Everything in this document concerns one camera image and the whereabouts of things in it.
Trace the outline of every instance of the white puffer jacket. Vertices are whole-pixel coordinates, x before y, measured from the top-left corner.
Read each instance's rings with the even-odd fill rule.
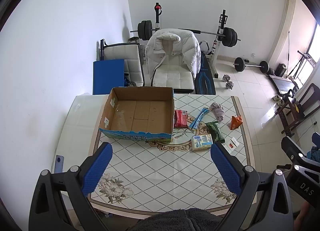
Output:
[[[201,51],[193,32],[179,29],[161,29],[152,35],[145,49],[151,80],[156,68],[161,65],[166,56],[162,40],[173,41],[172,55],[182,54],[183,62],[190,69],[192,76],[196,78],[196,74],[200,71]]]

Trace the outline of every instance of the white chair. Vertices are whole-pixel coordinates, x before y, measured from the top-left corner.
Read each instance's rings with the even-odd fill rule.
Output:
[[[104,45],[100,42],[100,60],[104,59],[124,59],[124,73],[129,74],[128,80],[136,83],[137,87],[144,86],[143,58],[139,43],[118,43]]]
[[[182,61],[181,55],[172,55],[172,41],[162,40],[166,58],[156,69],[151,86],[171,87],[174,93],[192,93],[194,81],[188,66]]]

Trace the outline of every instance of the wooden chair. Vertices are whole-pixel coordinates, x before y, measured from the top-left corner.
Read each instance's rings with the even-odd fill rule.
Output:
[[[320,89],[314,84],[311,83],[310,86],[308,87],[307,91],[303,94],[302,98],[299,100],[299,104],[302,103],[303,99],[307,95],[307,93],[310,91],[310,89],[313,88],[313,93],[311,97],[309,97],[303,104],[302,104],[302,111],[300,113],[297,112],[296,107],[295,107],[295,100],[291,97],[288,97],[286,102],[284,103],[283,106],[279,107],[277,109],[276,114],[279,114],[284,108],[290,109],[290,111],[287,113],[290,114],[292,113],[293,116],[293,122],[288,125],[281,133],[283,134],[285,131],[295,129],[299,124],[301,124],[305,119],[307,119],[309,116],[311,116],[313,113],[318,111],[320,109],[320,105],[316,107],[314,110],[312,110],[310,113],[307,115],[304,114],[304,112],[311,107],[313,104],[315,104],[317,101],[320,101]]]

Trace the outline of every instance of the person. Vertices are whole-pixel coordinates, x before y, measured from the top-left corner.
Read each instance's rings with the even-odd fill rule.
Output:
[[[299,231],[310,204],[304,202],[293,224],[293,231]],[[214,231],[222,220],[209,212],[192,208],[163,212],[147,219],[139,220],[127,231]]]

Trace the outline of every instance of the window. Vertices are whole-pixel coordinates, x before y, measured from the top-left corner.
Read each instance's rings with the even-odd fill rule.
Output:
[[[301,88],[304,83],[308,80],[311,75],[316,63],[320,59],[320,26],[316,25],[315,30],[313,32],[313,36],[308,47],[306,54],[310,57],[310,59],[304,59],[302,65],[297,66],[294,71],[292,71],[292,75],[295,75],[296,71],[297,75],[294,81],[298,84],[298,87]]]

